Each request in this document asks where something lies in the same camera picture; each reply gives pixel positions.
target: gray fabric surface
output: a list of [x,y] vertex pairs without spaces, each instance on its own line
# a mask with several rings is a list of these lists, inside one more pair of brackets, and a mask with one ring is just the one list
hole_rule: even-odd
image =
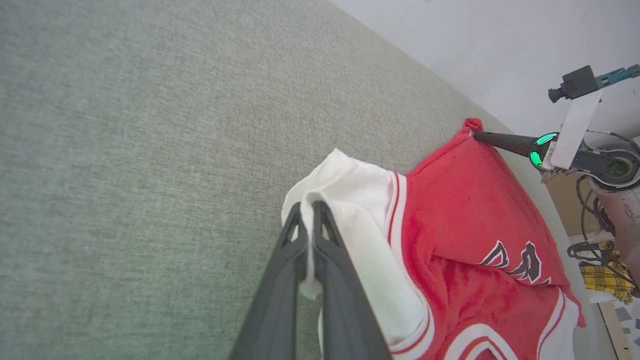
[[0,36],[2,359],[225,358],[334,147],[408,172],[506,130],[323,1],[7,0]]

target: yellow checkered fabric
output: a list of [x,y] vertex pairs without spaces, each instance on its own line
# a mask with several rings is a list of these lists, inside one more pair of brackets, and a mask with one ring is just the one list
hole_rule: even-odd
[[[601,249],[609,249],[614,255],[614,260],[609,262],[609,266],[624,276],[629,276],[629,270],[625,264],[620,261],[620,252],[613,243],[599,243]],[[588,290],[606,291],[625,304],[633,301],[631,291],[634,286],[624,279],[621,279],[613,271],[606,266],[585,265],[580,266],[580,272],[587,285]]]

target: printed lettering on shirt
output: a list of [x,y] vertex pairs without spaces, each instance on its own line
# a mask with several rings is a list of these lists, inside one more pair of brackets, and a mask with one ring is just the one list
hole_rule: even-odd
[[[531,284],[534,284],[542,275],[540,271],[542,263],[536,252],[536,244],[528,241],[521,252],[521,256],[522,260],[518,267],[507,272],[507,274],[515,277],[519,281],[528,279]],[[495,246],[489,251],[489,254],[484,257],[482,262],[480,262],[480,265],[495,266],[497,268],[506,268],[509,266],[509,254],[500,240],[495,242]]]

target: folded fabric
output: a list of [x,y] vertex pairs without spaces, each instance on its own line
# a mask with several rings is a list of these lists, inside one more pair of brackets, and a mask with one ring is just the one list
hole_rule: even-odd
[[[611,242],[594,244],[601,249],[600,252],[610,252],[611,260],[608,265],[614,268],[618,273],[629,277],[627,266],[620,261],[620,252]],[[634,301],[631,293],[635,286],[628,281],[616,275],[606,266],[592,265],[591,263],[581,263],[580,272],[584,278],[584,282],[588,290],[606,291],[618,298],[625,304],[631,304]]]
[[396,359],[573,358],[584,319],[556,245],[479,130],[467,119],[406,176],[334,150],[287,194],[282,220],[301,202],[311,231],[312,202],[329,205]]

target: teal connector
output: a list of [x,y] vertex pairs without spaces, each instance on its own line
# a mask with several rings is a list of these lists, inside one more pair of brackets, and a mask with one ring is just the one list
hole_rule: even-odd
[[608,74],[600,75],[596,78],[596,81],[598,82],[599,88],[605,88],[609,85],[619,83],[624,79],[635,78],[636,76],[640,76],[639,64],[630,66],[628,69],[621,67],[620,69],[614,70]]

